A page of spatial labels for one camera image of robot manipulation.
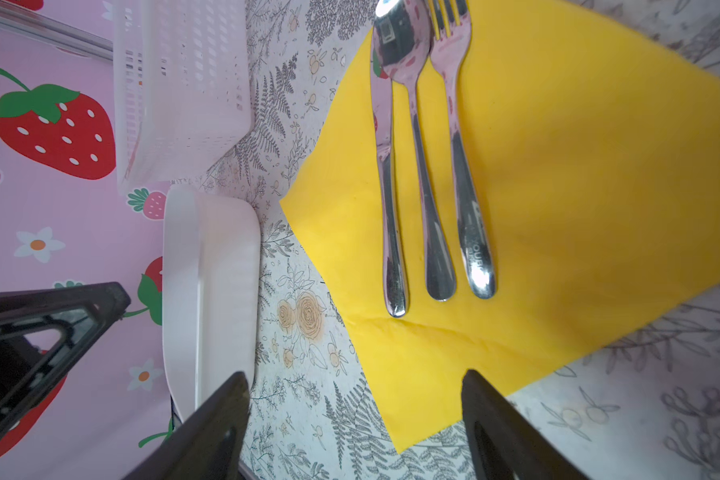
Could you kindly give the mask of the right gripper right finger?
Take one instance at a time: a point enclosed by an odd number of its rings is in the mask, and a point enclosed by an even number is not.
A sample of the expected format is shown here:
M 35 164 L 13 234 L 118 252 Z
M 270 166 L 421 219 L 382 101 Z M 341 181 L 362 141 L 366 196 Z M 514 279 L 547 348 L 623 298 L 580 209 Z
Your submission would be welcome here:
M 478 371 L 461 391 L 463 422 L 478 479 L 584 479 Z

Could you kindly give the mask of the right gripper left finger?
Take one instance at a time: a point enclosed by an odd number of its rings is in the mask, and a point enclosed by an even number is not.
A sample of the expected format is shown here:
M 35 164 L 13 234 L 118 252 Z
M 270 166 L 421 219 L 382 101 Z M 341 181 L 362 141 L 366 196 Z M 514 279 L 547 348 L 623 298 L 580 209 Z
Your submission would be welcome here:
M 240 479 L 250 392 L 242 371 L 230 376 L 129 479 Z

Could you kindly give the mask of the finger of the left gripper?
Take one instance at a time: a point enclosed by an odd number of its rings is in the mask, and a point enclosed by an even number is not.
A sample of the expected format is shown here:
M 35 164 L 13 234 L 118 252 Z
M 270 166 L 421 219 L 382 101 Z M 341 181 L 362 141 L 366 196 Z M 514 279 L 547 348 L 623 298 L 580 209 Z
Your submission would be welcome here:
M 0 292 L 0 456 L 28 433 L 130 303 L 117 282 Z

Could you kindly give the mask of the white plastic tray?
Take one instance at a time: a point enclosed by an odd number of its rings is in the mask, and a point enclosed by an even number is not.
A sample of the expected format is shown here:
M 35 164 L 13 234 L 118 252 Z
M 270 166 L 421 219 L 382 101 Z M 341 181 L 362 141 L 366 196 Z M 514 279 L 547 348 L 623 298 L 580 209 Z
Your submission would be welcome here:
M 174 185 L 163 231 L 164 370 L 187 420 L 233 374 L 255 379 L 261 227 L 244 200 Z

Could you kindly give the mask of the yellow paper napkin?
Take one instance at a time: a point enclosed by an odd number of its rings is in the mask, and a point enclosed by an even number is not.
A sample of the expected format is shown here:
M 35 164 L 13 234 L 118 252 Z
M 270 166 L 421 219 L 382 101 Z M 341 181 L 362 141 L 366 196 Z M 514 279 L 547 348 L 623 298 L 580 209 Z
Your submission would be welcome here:
M 473 1 L 459 114 L 498 290 L 426 292 L 408 118 L 394 123 L 409 309 L 390 317 L 369 49 L 281 206 L 403 451 L 720 283 L 720 78 L 566 1 Z

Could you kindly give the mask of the silver spoon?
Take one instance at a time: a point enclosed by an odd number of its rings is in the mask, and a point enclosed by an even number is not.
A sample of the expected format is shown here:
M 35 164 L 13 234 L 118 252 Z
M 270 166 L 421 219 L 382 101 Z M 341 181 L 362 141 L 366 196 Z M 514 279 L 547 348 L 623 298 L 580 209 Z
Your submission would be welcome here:
M 446 301 L 455 293 L 455 271 L 430 181 L 417 99 L 417 82 L 429 57 L 433 36 L 426 3 L 380 1 L 375 7 L 374 28 L 378 36 L 374 50 L 382 70 L 392 81 L 403 85 L 408 94 L 419 178 L 426 289 L 432 299 Z

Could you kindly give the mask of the silver fork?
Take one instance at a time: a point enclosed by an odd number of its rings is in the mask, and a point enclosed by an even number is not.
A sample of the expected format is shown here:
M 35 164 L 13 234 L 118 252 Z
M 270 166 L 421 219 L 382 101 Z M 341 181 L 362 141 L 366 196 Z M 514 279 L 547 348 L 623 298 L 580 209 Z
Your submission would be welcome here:
M 436 38 L 430 59 L 443 79 L 454 180 L 457 232 L 467 283 L 480 299 L 496 294 L 497 283 L 490 244 L 462 139 L 458 112 L 460 68 L 471 41 L 471 17 L 465 1 L 434 1 Z

